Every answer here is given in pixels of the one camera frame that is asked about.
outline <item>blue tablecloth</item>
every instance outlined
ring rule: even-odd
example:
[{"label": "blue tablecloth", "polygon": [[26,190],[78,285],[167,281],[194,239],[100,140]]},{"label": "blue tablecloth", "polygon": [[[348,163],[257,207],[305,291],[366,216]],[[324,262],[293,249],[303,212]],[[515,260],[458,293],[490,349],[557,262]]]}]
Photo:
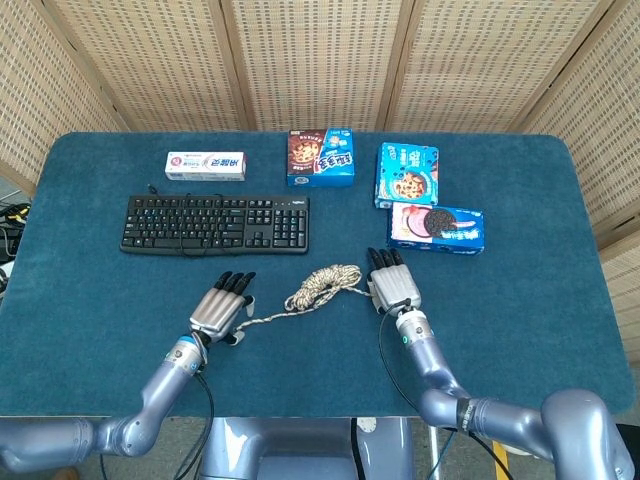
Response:
[{"label": "blue tablecloth", "polygon": [[[476,257],[403,251],[442,350],[476,396],[539,406],[556,389],[582,387],[613,411],[633,386],[582,196],[565,145],[549,136],[356,133],[351,188],[285,184],[285,133],[74,133],[45,165],[14,274],[0,310],[2,415],[122,415],[225,270],[254,270],[256,316],[282,310],[314,270],[368,271],[366,247],[386,243],[387,211],[373,207],[383,141],[440,149],[440,203],[485,213]],[[169,181],[167,152],[242,150],[241,183]],[[306,194],[304,256],[188,259],[119,251],[129,195]],[[206,375],[219,416],[412,414],[378,355],[380,317],[340,293],[309,315],[248,330],[218,345]],[[393,322],[384,343],[412,397],[423,386]],[[196,382],[175,415],[205,415]]]}]

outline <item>black cable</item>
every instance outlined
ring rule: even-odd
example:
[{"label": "black cable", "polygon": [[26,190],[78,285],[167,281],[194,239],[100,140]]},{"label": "black cable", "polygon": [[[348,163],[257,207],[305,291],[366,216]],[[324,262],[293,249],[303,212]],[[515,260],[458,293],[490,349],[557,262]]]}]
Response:
[{"label": "black cable", "polygon": [[[384,355],[384,349],[382,348],[382,330],[384,328],[385,320],[389,316],[389,313],[390,313],[391,309],[393,309],[393,308],[395,308],[395,307],[397,307],[399,305],[402,305],[403,303],[404,302],[390,306],[389,309],[385,312],[384,316],[382,317],[382,321],[380,322],[380,329],[378,330],[378,348],[380,349],[380,358],[382,359],[382,363],[384,364],[384,368],[387,371],[387,375],[389,376],[389,379],[393,382],[393,385],[394,385],[394,387],[396,387],[396,390],[398,391],[398,393],[400,395],[402,395],[402,398],[404,398],[404,400],[411,406],[411,408],[413,408],[419,415],[420,411],[418,410],[417,405],[407,396],[406,393],[404,393],[404,391],[400,387],[400,384],[396,380],[396,377],[393,375],[393,372],[391,371],[391,368],[389,367],[389,364],[387,363],[387,359],[386,359],[386,357]],[[448,430],[450,432],[457,432],[458,431],[455,428],[445,428],[444,430]],[[513,480],[513,477],[509,473],[509,470],[507,469],[505,464],[502,463],[502,461],[498,458],[498,456],[495,454],[495,452],[486,443],[484,443],[482,440],[480,440],[476,436],[476,434],[474,434],[473,432],[469,432],[469,437],[471,437],[476,443],[478,443],[483,449],[485,449],[489,455],[491,455],[491,457],[500,466],[500,468],[502,469],[502,471],[504,472],[504,474],[507,476],[507,478],[509,480]]]},{"label": "black cable", "polygon": [[104,468],[104,455],[100,454],[100,472],[102,473],[102,480],[109,480],[107,478],[107,470]]},{"label": "black cable", "polygon": [[211,427],[213,425],[213,417],[214,417],[214,404],[213,404],[213,394],[211,393],[211,390],[209,389],[209,385],[207,384],[207,381],[205,380],[205,378],[200,374],[200,373],[196,373],[195,375],[196,380],[198,380],[198,382],[200,383],[200,385],[202,386],[203,390],[206,392],[207,397],[209,398],[209,419],[207,420],[207,427],[205,429],[205,434],[202,436],[202,442],[200,443],[200,446],[198,447],[198,450],[196,451],[195,456],[193,457],[193,459],[191,460],[191,462],[189,463],[189,465],[187,466],[187,469],[182,472],[181,474],[177,475],[174,478],[174,480],[182,480],[183,478],[185,478],[189,472],[191,471],[191,469],[193,468],[193,466],[196,464],[196,462],[198,461],[200,454],[202,453],[202,450],[204,449],[204,446],[207,443],[207,440],[209,438],[209,434],[211,433]]},{"label": "black cable", "polygon": [[438,455],[438,461],[436,462],[436,464],[433,466],[433,468],[429,472],[429,475],[427,475],[427,480],[432,480],[433,479],[433,475],[436,473],[436,470],[438,469],[438,467],[442,463],[442,460],[444,459],[445,455],[449,451],[449,448],[451,447],[451,444],[453,442],[453,438],[455,437],[455,435],[456,435],[456,432],[453,431],[449,435],[449,438],[447,438],[447,441],[444,443],[444,446],[442,447],[442,450],[440,450],[440,455]]},{"label": "black cable", "polygon": [[486,450],[486,452],[491,455],[491,457],[493,458],[493,460],[500,465],[500,468],[502,469],[502,471],[504,472],[504,474],[507,476],[507,478],[509,480],[513,480],[513,477],[511,476],[511,474],[509,473],[509,470],[507,469],[506,465],[504,463],[502,463],[502,460],[500,460],[500,458],[498,458],[498,456],[495,454],[495,452],[491,449],[491,447],[489,447],[489,445],[487,445],[486,443],[484,443],[482,440],[480,440],[477,435],[473,432],[469,432],[469,436],[471,438],[473,438],[482,448],[484,448]]},{"label": "black cable", "polygon": [[358,419],[351,419],[351,452],[353,453],[353,461],[356,464],[358,472],[358,480],[366,480],[364,475],[364,466],[362,465],[362,457],[360,456],[360,447],[358,447]]},{"label": "black cable", "polygon": [[387,363],[387,357],[384,354],[384,348],[382,347],[382,330],[384,328],[384,322],[387,319],[387,317],[389,316],[389,312],[391,311],[391,309],[394,308],[395,306],[397,306],[397,305],[392,305],[391,307],[389,307],[389,309],[386,311],[386,313],[382,317],[382,321],[380,322],[380,329],[378,330],[378,348],[380,349],[380,358],[382,359],[382,363],[384,364],[384,368],[387,371],[387,375],[389,376],[389,379],[393,382],[393,385],[396,387],[396,390],[398,391],[398,393],[400,395],[402,395],[402,398],[404,398],[405,401],[411,406],[411,408],[413,408],[419,414],[420,412],[418,410],[418,407],[404,393],[402,388],[400,388],[400,384],[396,380],[395,375],[393,375],[393,373],[391,372],[391,368],[389,368],[389,364]]}]

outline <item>perforated panel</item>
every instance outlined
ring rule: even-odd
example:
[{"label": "perforated panel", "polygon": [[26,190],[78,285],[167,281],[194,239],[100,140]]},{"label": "perforated panel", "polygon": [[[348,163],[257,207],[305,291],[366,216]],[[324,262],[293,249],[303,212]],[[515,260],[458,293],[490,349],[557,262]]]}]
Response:
[{"label": "perforated panel", "polygon": [[597,0],[428,0],[391,130],[502,131]]},{"label": "perforated panel", "polygon": [[567,142],[593,224],[640,199],[640,2],[620,13],[527,130]]},{"label": "perforated panel", "polygon": [[602,264],[622,342],[634,362],[640,361],[640,235],[636,243]]},{"label": "perforated panel", "polygon": [[399,0],[232,3],[259,129],[374,129]]},{"label": "perforated panel", "polygon": [[32,193],[57,137],[118,125],[30,2],[0,3],[0,26],[0,162]]},{"label": "perforated panel", "polygon": [[56,4],[139,128],[240,127],[205,0]]}]

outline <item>snack box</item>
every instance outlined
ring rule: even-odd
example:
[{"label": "snack box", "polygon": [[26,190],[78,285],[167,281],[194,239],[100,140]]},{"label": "snack box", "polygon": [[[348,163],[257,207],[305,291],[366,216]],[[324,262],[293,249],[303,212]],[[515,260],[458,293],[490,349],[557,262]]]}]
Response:
[{"label": "snack box", "polygon": [[484,215],[475,210],[395,202],[390,247],[475,255],[484,250]]},{"label": "snack box", "polygon": [[378,150],[374,203],[438,203],[438,149],[404,143],[383,143]]},{"label": "snack box", "polygon": [[353,185],[353,132],[349,128],[291,130],[287,184],[303,187]]}]

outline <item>yellow tape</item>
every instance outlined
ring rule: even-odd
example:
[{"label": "yellow tape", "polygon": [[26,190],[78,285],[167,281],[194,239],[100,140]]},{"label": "yellow tape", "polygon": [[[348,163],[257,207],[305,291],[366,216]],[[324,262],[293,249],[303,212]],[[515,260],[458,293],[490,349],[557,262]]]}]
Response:
[{"label": "yellow tape", "polygon": [[[498,442],[493,442],[493,452],[500,460],[502,460],[502,463],[504,463],[504,466],[508,469],[509,460],[507,459],[507,451],[504,449],[504,447]],[[493,463],[496,466],[496,480],[509,480],[500,465],[498,465],[498,462]]]}]

